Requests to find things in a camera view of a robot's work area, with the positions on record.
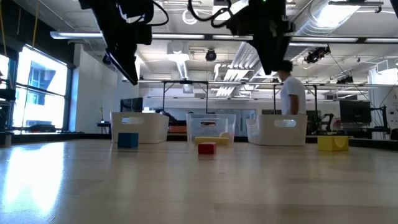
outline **computer monitor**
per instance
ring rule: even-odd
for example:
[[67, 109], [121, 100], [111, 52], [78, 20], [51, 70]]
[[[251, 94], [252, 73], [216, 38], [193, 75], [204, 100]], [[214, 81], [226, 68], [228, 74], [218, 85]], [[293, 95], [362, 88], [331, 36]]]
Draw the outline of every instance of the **computer monitor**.
[[340, 100], [342, 123], [369, 124], [372, 121], [369, 101]]
[[144, 99], [142, 97], [133, 99], [120, 100], [120, 112], [142, 112], [142, 104]]

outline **window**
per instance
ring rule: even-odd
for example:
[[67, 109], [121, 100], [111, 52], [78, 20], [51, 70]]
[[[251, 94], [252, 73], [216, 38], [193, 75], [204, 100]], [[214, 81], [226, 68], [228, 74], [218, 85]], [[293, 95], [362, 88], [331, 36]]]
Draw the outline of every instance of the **window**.
[[12, 125], [63, 128], [68, 68], [27, 47], [19, 54]]
[[2, 76], [0, 78], [6, 80], [8, 78], [8, 64], [10, 60], [3, 55], [0, 55], [0, 72]]

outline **transparent container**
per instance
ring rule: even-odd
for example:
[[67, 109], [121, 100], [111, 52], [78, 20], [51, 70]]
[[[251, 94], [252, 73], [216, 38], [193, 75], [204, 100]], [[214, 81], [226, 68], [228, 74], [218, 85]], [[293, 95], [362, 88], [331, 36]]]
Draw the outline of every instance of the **transparent container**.
[[188, 142], [194, 142], [195, 137], [225, 137], [228, 133], [232, 144], [235, 122], [235, 114], [187, 114]]

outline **blue block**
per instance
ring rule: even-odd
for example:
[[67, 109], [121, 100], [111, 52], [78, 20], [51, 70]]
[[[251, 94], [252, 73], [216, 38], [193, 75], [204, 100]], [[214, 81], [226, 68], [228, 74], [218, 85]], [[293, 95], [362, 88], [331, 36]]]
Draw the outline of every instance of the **blue block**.
[[138, 148], [138, 133], [119, 133], [118, 147]]

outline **table surface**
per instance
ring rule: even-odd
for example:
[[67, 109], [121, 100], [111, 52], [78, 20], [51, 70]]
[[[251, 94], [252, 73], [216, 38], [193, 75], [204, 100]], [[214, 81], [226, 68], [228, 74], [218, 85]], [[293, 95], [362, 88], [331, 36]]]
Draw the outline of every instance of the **table surface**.
[[1, 149], [0, 223], [396, 223], [398, 153], [110, 140]]

